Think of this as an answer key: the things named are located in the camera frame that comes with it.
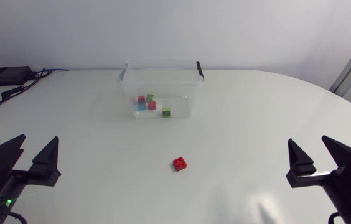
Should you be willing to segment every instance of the white wall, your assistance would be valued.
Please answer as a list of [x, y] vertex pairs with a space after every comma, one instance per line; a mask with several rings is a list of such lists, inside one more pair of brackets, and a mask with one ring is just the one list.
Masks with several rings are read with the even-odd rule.
[[131, 57], [328, 88], [351, 57], [351, 0], [0, 0], [0, 67], [121, 68]]

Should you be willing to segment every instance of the blue block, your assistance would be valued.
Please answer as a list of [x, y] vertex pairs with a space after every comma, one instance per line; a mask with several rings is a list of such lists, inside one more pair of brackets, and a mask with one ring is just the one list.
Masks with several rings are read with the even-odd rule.
[[146, 110], [145, 103], [138, 103], [138, 110]]

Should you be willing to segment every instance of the power adapter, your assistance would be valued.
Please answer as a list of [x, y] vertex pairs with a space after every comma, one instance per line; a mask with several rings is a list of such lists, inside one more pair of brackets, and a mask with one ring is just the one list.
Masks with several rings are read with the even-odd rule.
[[31, 71], [29, 66], [0, 68], [0, 86], [23, 85]]

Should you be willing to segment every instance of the black device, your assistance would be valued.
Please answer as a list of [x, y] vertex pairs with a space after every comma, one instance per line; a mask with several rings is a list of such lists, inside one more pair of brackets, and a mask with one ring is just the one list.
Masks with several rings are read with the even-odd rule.
[[31, 71], [29, 66], [0, 68], [0, 86], [23, 85]]
[[351, 224], [351, 147], [327, 136], [322, 137], [326, 148], [338, 168], [331, 172], [316, 172], [314, 161], [289, 139], [290, 171], [286, 174], [291, 187], [322, 186], [337, 209], [329, 218], [340, 215], [346, 224]]
[[54, 137], [32, 160], [28, 171], [12, 170], [24, 151], [21, 145], [25, 136], [20, 136], [0, 145], [0, 224], [4, 223], [24, 187], [29, 184], [54, 186], [61, 173], [57, 170], [59, 138]]

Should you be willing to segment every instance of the green block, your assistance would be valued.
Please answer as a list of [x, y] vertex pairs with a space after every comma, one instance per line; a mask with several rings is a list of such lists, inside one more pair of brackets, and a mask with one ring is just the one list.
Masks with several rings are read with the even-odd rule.
[[153, 102], [155, 101], [155, 96], [153, 94], [148, 94], [146, 95], [146, 101], [147, 102]]
[[170, 108], [163, 108], [162, 112], [163, 112], [163, 116], [164, 117], [169, 117], [170, 116]]

